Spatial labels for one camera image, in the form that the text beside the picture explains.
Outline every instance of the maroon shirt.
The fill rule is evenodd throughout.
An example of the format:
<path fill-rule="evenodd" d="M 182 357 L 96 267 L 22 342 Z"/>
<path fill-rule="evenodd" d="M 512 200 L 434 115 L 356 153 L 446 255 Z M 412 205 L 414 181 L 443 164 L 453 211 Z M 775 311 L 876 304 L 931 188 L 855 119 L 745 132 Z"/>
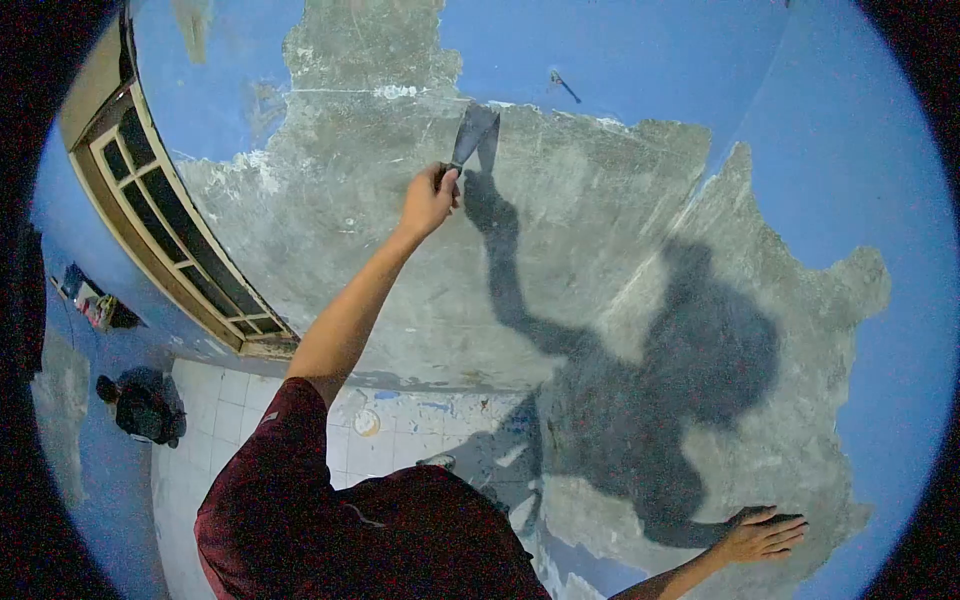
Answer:
<path fill-rule="evenodd" d="M 194 526 L 217 598 L 549 598 L 507 518 L 441 467 L 334 491 L 326 409 L 288 379 Z"/>

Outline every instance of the scraper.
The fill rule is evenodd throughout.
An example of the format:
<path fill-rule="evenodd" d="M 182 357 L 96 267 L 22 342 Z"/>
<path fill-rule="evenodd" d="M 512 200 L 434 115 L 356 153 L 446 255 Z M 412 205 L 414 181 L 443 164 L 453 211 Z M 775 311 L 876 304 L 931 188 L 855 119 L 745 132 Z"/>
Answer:
<path fill-rule="evenodd" d="M 444 163 L 444 168 L 440 170 L 436 181 L 434 181 L 438 189 L 440 188 L 440 180 L 444 178 L 444 173 L 450 169 L 456 169 L 457 173 L 460 174 L 464 172 L 464 163 L 480 145 L 484 135 L 499 122 L 499 112 L 492 110 L 490 107 L 470 103 L 470 106 L 464 111 L 464 118 L 460 120 L 457 139 L 453 143 L 453 158 L 450 162 Z"/>

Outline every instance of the window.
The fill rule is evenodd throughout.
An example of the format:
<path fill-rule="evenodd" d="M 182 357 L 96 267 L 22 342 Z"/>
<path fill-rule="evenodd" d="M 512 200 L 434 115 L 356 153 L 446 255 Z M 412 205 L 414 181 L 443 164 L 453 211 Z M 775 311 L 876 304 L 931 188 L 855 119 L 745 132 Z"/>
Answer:
<path fill-rule="evenodd" d="M 149 120 L 142 92 L 118 102 L 115 124 L 94 128 L 88 147 L 111 196 L 159 262 L 241 341 L 291 338 L 286 324 L 230 262 L 186 195 Z"/>
<path fill-rule="evenodd" d="M 87 57 L 59 123 L 86 196 L 144 275 L 237 353 L 289 358 L 296 335 L 230 261 L 163 148 L 136 80 L 128 11 Z"/>

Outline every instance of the floor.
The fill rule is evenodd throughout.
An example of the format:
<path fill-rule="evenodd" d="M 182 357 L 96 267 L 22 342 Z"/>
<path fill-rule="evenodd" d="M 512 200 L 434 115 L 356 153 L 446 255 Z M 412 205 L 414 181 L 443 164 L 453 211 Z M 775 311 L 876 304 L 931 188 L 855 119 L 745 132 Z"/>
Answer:
<path fill-rule="evenodd" d="M 154 445 L 157 544 L 174 600 L 212 598 L 193 538 L 197 509 L 213 479 L 253 432 L 281 380 L 182 359 L 174 363 L 173 380 L 187 429 L 176 449 Z M 535 431 L 522 400 L 345 387 L 328 416 L 331 483 L 338 490 L 350 487 L 447 451 L 457 458 L 458 475 L 485 492 L 493 489 L 510 507 L 511 523 L 527 542 L 539 494 L 536 446 L 530 445 Z M 377 421 L 376 433 L 357 433 L 369 432 Z"/>

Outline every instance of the man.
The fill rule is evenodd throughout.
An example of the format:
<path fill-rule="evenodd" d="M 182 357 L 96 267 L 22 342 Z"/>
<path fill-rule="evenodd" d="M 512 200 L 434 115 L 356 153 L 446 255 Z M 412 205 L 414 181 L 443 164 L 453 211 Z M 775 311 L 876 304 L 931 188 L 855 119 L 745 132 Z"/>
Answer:
<path fill-rule="evenodd" d="M 218 598 L 548 598 L 507 518 L 441 465 L 336 492 L 326 415 L 400 269 L 458 207 L 458 173 L 417 174 L 393 234 L 310 326 L 254 433 L 197 514 L 201 564 Z M 687 564 L 616 598 L 679 598 L 733 562 L 782 559 L 802 517 L 744 510 Z"/>
<path fill-rule="evenodd" d="M 106 375 L 100 375 L 97 396 L 107 405 L 117 426 L 130 435 L 177 447 L 178 415 L 160 392 L 152 392 L 135 381 L 117 386 Z"/>

